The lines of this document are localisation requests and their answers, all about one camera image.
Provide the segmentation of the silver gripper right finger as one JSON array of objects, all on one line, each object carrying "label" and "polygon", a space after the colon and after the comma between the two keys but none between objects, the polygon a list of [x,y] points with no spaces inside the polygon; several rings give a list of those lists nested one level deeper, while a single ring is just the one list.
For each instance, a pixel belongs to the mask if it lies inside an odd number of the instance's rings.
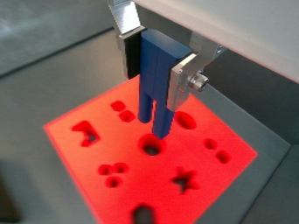
[{"label": "silver gripper right finger", "polygon": [[166,93],[166,108],[174,111],[186,101],[193,89],[201,92],[209,79],[204,76],[205,66],[224,53],[226,48],[200,34],[190,34],[192,53],[172,67]]}]

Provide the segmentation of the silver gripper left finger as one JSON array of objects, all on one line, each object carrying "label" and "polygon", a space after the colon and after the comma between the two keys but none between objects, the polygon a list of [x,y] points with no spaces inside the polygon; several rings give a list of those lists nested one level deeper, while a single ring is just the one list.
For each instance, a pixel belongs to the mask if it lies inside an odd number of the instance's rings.
[{"label": "silver gripper left finger", "polygon": [[113,18],[117,47],[122,55],[124,75],[130,80],[140,73],[140,24],[136,4],[130,0],[106,0]]}]

